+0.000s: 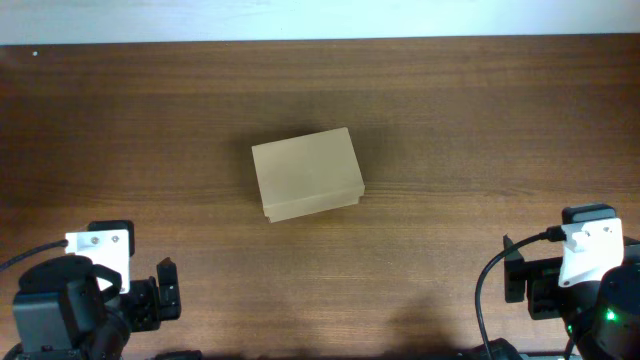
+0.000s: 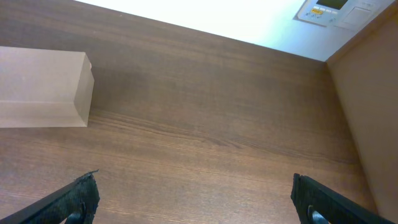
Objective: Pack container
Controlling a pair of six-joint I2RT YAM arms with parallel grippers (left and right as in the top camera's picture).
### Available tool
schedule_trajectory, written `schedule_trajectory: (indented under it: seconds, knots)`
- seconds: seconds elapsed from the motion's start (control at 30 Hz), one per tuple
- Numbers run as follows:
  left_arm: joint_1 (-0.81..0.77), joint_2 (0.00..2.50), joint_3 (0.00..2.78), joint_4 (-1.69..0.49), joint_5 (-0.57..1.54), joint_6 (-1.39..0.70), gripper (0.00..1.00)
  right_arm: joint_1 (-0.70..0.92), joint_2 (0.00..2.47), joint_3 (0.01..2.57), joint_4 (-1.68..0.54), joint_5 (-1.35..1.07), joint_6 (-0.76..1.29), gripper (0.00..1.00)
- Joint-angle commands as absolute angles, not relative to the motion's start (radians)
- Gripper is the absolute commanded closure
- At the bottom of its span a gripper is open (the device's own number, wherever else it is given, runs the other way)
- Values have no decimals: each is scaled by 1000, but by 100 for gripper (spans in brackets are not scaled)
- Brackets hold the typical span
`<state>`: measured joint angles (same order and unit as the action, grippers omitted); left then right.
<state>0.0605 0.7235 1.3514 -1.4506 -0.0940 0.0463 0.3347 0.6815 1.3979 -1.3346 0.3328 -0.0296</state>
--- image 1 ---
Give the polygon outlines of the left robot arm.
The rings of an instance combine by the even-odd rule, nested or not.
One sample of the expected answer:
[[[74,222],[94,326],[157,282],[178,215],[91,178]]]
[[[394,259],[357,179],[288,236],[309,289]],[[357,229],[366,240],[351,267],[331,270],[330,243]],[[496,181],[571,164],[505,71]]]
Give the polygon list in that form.
[[[7,358],[119,359],[132,334],[156,331],[180,317],[177,266],[170,258],[157,264],[155,275],[131,279],[132,221],[93,221],[1,268],[56,248],[64,255],[31,267],[18,280],[12,313],[20,341]]]

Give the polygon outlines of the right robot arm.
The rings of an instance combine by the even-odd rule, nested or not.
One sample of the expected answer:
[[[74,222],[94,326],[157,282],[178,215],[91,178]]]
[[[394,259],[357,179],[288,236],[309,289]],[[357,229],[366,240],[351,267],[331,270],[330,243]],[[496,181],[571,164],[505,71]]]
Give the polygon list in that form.
[[[504,339],[490,340],[481,296],[487,275],[503,266],[508,303],[525,302],[534,320],[559,318],[568,343],[564,358],[639,356],[639,242],[623,233],[616,210],[604,203],[563,209],[562,222],[503,249],[480,272],[474,303],[481,347],[477,359],[521,359]]]

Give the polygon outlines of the brown cardboard box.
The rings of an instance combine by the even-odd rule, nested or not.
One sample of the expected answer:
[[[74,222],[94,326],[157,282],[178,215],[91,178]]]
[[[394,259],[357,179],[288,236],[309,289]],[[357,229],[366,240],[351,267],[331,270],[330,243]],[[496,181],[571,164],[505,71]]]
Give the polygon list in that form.
[[[346,127],[252,147],[271,223],[355,205],[365,184]]]

